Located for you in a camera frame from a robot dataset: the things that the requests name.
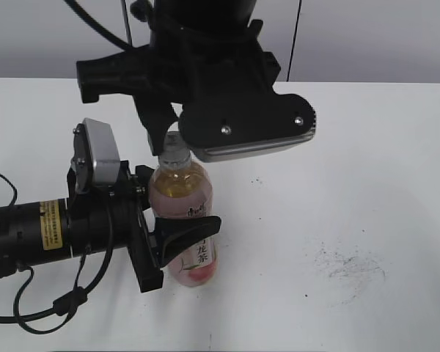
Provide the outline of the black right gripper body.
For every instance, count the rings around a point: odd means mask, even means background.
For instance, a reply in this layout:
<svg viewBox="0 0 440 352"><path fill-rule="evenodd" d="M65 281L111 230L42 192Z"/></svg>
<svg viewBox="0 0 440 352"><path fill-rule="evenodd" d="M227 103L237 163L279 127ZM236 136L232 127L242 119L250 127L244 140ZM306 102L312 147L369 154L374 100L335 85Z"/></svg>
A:
<svg viewBox="0 0 440 352"><path fill-rule="evenodd" d="M208 104L272 110L281 98L273 84L280 71L258 43L263 21L226 18L194 23L175 18L147 22L150 42L99 59L76 63L83 103L102 95L154 97L203 109Z"/></svg>

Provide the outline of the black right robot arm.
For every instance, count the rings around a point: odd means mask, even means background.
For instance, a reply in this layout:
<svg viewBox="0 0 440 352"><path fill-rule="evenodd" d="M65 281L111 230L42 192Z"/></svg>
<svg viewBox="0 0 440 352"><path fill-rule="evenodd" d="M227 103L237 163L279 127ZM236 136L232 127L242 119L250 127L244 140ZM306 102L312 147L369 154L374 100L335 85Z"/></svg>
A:
<svg viewBox="0 0 440 352"><path fill-rule="evenodd" d="M154 155L172 127L198 158L276 146L268 115L281 69L259 43L263 23L252 18L253 1L135 1L132 16L150 30L141 46L112 34L77 3L70 6L119 49L77 63L82 101L131 97Z"/></svg>

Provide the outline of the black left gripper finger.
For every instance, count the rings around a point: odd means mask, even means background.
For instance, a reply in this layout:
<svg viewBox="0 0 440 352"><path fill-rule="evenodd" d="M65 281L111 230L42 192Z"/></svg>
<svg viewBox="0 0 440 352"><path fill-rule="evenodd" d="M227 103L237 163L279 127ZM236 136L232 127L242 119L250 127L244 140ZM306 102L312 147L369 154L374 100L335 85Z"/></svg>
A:
<svg viewBox="0 0 440 352"><path fill-rule="evenodd" d="M146 165L138 165L135 168L136 193L139 198L142 209L150 208L150 181L155 170Z"/></svg>
<svg viewBox="0 0 440 352"><path fill-rule="evenodd" d="M206 216L189 219L155 220L155 243L158 264L164 268L194 244L219 232L221 218Z"/></svg>

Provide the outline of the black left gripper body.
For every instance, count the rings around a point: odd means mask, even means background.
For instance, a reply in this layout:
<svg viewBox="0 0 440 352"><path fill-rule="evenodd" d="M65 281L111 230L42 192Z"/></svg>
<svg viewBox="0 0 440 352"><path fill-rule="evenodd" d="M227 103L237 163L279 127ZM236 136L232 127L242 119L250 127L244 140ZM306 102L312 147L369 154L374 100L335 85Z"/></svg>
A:
<svg viewBox="0 0 440 352"><path fill-rule="evenodd" d="M129 163L122 161L113 186L75 191L76 176L67 173L67 222L73 256L104 252L102 267L85 291L90 293L105 275L112 253L125 247L142 293L162 288L164 273L156 259L156 249L136 193L136 176Z"/></svg>

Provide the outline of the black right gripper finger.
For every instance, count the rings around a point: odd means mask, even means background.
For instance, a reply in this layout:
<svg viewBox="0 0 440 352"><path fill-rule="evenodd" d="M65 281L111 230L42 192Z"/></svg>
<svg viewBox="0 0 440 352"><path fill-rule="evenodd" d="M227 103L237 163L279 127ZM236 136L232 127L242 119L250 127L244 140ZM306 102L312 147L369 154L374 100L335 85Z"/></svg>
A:
<svg viewBox="0 0 440 352"><path fill-rule="evenodd" d="M164 140L170 126L178 117L172 104L157 95L134 95L133 101L139 119L147 131L147 138L153 156L164 151Z"/></svg>

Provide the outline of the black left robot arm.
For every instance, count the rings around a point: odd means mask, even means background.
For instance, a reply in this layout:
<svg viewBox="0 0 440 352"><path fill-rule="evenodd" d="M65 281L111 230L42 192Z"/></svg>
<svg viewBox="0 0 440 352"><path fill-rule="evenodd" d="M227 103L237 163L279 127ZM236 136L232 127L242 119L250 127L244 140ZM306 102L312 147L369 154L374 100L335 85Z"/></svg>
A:
<svg viewBox="0 0 440 352"><path fill-rule="evenodd" d="M162 269L184 250L218 233L221 219L156 219L155 229L149 231L144 211L150 208L152 173L148 166L137 166L131 174L123 161L114 185L91 186L79 194L76 174L69 171L67 199L0 208L0 279L13 275L20 264L104 252L111 244L128 250L141 292L160 289Z"/></svg>

